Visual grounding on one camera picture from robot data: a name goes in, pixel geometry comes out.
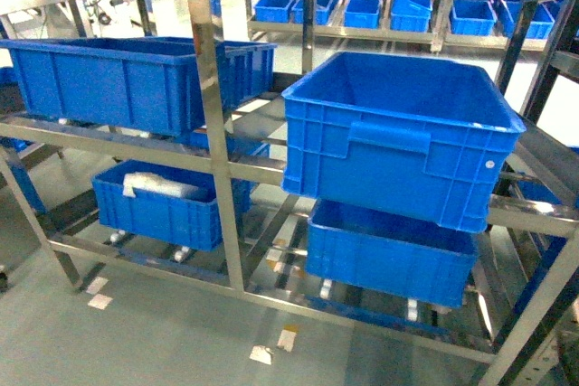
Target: blue bin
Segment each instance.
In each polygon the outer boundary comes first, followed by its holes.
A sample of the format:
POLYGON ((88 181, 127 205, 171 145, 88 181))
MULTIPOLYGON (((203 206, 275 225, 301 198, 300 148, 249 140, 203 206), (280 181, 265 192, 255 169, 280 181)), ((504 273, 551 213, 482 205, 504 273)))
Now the blue bin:
MULTIPOLYGON (((316 0, 316 24, 323 26, 329 21, 329 16, 334 10, 336 0, 316 0)), ((293 22, 297 24, 304 23, 304 0, 298 0, 292 8, 293 22)))
MULTIPOLYGON (((128 160, 92 179, 100 223, 116 230, 142 235, 192 249, 213 250, 221 244, 222 230, 211 174, 128 160), (123 195, 125 174, 148 172, 168 180, 191 184, 208 194, 200 201, 135 190, 136 198, 123 195)), ((251 185, 233 180, 235 211, 240 218, 249 209, 251 185)))
MULTIPOLYGON (((183 40, 0 40, 0 46, 10 49, 29 113, 177 136, 204 124, 195 48, 183 40)), ((269 90, 273 47, 218 46, 225 108, 269 90)))
POLYGON ((497 15, 488 1, 455 0, 451 12, 451 29, 456 35, 489 36, 497 15))
POLYGON ((390 29, 427 32, 432 15, 432 0, 393 0, 390 29))
POLYGON ((349 0, 344 12, 344 26, 377 29, 380 8, 379 0, 349 0))
POLYGON ((255 5, 255 19, 259 22, 288 23, 296 0, 259 0, 255 5))
POLYGON ((452 61, 337 53, 283 93, 289 193, 486 228, 525 127, 489 75, 452 61))
POLYGON ((466 232, 319 200, 308 221, 306 271, 436 305, 461 307, 478 257, 466 232))
MULTIPOLYGON (((497 15, 503 25, 503 33, 510 38, 513 36, 515 26, 517 25, 518 14, 522 4, 520 1, 498 0, 497 15)), ((533 21, 528 27, 526 38, 544 40, 551 33, 555 19, 545 8, 544 5, 538 5, 533 16, 533 21)))
MULTIPOLYGON (((193 47, 191 38, 177 36, 148 36, 132 40, 174 42, 193 47)), ((245 101, 271 89, 276 47, 277 44, 265 42, 225 41, 217 44, 217 51, 224 50, 225 54, 224 68, 219 71, 223 108, 238 108, 245 101)))

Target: gray floor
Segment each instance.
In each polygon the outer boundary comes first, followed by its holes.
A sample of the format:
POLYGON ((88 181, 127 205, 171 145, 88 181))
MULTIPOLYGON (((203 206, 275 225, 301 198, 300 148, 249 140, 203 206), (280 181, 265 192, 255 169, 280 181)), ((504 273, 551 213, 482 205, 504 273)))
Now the gray floor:
MULTIPOLYGON (((155 0, 161 33, 186 34, 183 4, 155 0)), ((299 72, 299 39, 269 35, 279 44, 276 71, 299 72)), ((336 50, 417 52, 406 44, 318 40, 315 63, 336 50)), ((476 63, 491 77, 495 52, 454 50, 442 57, 476 63)), ((520 106, 535 68, 528 55, 517 66, 508 100, 520 106)), ((567 122, 576 88, 558 82, 547 106, 545 128, 568 145, 578 125, 567 122)), ((32 170, 48 207, 90 187, 90 175, 112 165, 109 157, 68 150, 32 170)), ((34 235, 12 195, 0 191, 0 263, 13 287, 0 296, 0 386, 35 384, 122 385, 462 385, 479 367, 461 358, 410 344, 327 325, 172 282, 106 267, 101 293, 113 301, 103 311, 87 306, 91 296, 73 291, 34 235), (275 347, 284 325, 299 327, 295 349, 274 349, 272 366, 251 361, 254 345, 275 347)), ((91 264, 82 262, 88 270, 91 264)), ((557 384, 556 376, 543 384, 557 384)))

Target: stainless steel rack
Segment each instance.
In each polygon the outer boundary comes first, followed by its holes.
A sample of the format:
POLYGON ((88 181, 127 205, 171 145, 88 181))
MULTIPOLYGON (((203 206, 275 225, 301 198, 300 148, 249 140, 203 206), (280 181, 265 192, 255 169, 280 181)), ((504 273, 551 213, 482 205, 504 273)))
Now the stainless steel rack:
MULTIPOLYGON (((21 160, 13 151, 0 149, 0 172, 43 247, 57 259, 75 287, 85 285, 87 277, 80 275, 73 257, 96 261, 96 270, 106 264, 124 267, 336 325, 356 325, 370 333, 481 362, 484 369, 473 376, 473 384, 536 384, 546 371, 557 365, 559 354, 561 362, 565 362, 562 349, 572 346, 569 343, 577 333, 576 317, 569 310, 577 297, 574 278, 579 267, 577 155, 529 122, 528 131, 501 174, 497 194, 490 199, 489 224, 494 228, 479 235, 481 255, 465 293, 465 306, 448 315, 438 315, 431 306, 419 304, 418 319, 409 319, 408 302, 404 299, 320 280, 301 271, 307 256, 304 243, 308 206, 299 198, 286 195, 274 210, 270 203, 261 201, 248 212, 243 225, 237 224, 231 180, 279 186, 285 162, 228 155, 225 139, 227 135, 234 135, 285 145, 283 139, 271 138, 284 123, 279 92, 299 76, 276 74, 271 93, 262 96, 265 104, 249 113, 243 113, 241 108, 237 112, 241 117, 233 121, 231 114, 224 114, 221 109, 210 0, 188 1, 197 44, 209 152, 173 144, 163 138, 125 135, 107 126, 59 125, 25 114, 0 118, 3 137, 214 175, 223 248, 211 254, 196 252, 186 263, 178 264, 170 260, 170 249, 167 250, 166 245, 160 249, 152 240, 127 237, 119 244, 110 245, 106 239, 88 236, 87 231, 98 219, 92 191, 48 212, 34 207, 26 199, 30 192, 19 184, 16 176, 23 171, 21 160), (520 169, 526 174, 517 172, 520 169), (518 197, 519 181, 543 183, 563 205, 518 197), (493 239, 504 228, 511 232, 513 241, 508 247, 520 266, 509 272, 527 281, 520 295, 505 288, 503 270, 497 264, 493 239), (549 236, 567 239, 558 254, 551 251, 549 236), (285 243, 278 243, 277 238, 283 238, 285 243), (272 250, 281 251, 284 258, 278 260, 280 267, 276 269, 271 269, 267 261, 267 253, 272 250)), ((443 1, 448 7, 449 0, 443 1)), ((304 2, 304 72, 312 68, 314 35, 320 31, 313 26, 315 3, 316 0, 304 2)), ((502 91, 506 90, 523 49, 536 5, 537 0, 526 0, 515 33, 507 43, 497 76, 502 91)), ((523 114, 533 122, 538 120, 557 73, 577 76, 577 56, 571 44, 577 24, 579 4, 576 0, 565 0, 523 109, 523 114)), ((439 33, 432 35, 439 43, 444 37, 439 33)))

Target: white paper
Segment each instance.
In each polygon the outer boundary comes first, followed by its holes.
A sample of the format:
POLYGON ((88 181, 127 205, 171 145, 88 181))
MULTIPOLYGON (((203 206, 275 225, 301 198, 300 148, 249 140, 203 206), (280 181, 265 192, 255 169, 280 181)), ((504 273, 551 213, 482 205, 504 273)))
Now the white paper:
POLYGON ((90 285, 87 288, 87 293, 96 296, 99 291, 101 291, 102 288, 107 285, 107 282, 109 282, 108 279, 101 278, 100 276, 94 278, 94 280, 90 282, 90 285))
POLYGON ((296 335, 297 334, 291 330, 283 329, 278 340, 278 348, 291 353, 293 344, 296 341, 296 335))
POLYGON ((271 350, 265 345, 255 345, 252 348, 250 359, 256 362, 265 363, 266 365, 271 365, 271 350))
POLYGON ((103 310, 106 309, 109 303, 112 302, 112 297, 103 296, 102 294, 97 294, 93 297, 90 302, 90 307, 96 307, 97 309, 103 310))

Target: metal rod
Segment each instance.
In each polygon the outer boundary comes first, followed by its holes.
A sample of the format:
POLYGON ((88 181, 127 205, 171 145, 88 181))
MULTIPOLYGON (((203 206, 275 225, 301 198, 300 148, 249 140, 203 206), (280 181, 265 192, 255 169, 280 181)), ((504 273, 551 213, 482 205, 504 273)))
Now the metal rod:
POLYGON ((44 228, 37 217, 39 214, 45 213, 45 209, 38 197, 38 193, 36 193, 33 187, 32 181, 28 177, 28 173, 26 173, 24 164, 14 150, 4 148, 3 146, 0 146, 0 173, 2 173, 6 183, 12 190, 16 201, 24 212, 26 220, 28 220, 32 226, 41 246, 47 252, 54 255, 54 257, 59 261, 61 264, 61 270, 73 286, 77 287, 81 285, 81 275, 74 266, 71 257, 66 253, 52 251, 51 245, 46 238, 44 228), (38 203, 30 203, 29 201, 31 201, 31 196, 34 198, 33 202, 38 203))
POLYGON ((210 0, 188 0, 188 5, 193 28, 203 109, 207 123, 207 136, 209 137, 211 167, 219 203, 227 270, 232 288, 237 291, 243 291, 242 258, 233 204, 229 156, 225 142, 225 124, 223 122, 210 0))
POLYGON ((137 8, 145 36, 157 36, 157 24, 153 15, 152 1, 137 0, 137 8))
POLYGON ((535 15, 535 10, 537 8, 537 1, 525 2, 521 7, 518 14, 517 24, 515 26, 515 31, 513 35, 508 40, 508 47, 505 51, 503 58, 498 66, 497 76, 495 77, 495 83, 498 86, 501 94, 507 92, 508 84, 515 70, 515 65, 517 65, 518 55, 523 49, 523 43, 527 38, 527 31, 535 15))
POLYGON ((579 231, 575 231, 519 316, 506 341, 500 347, 497 359, 480 380, 480 386, 494 386, 500 383, 578 267, 579 231))
POLYGON ((547 49, 535 71, 531 87, 525 97, 520 114, 533 123, 537 123, 551 90, 555 86, 559 70, 551 64, 557 51, 568 51, 573 42, 579 24, 579 1, 565 0, 557 16, 555 27, 547 40, 547 49))
POLYGON ((314 69, 314 21, 316 20, 316 0, 304 0, 304 24, 301 40, 301 73, 314 69))

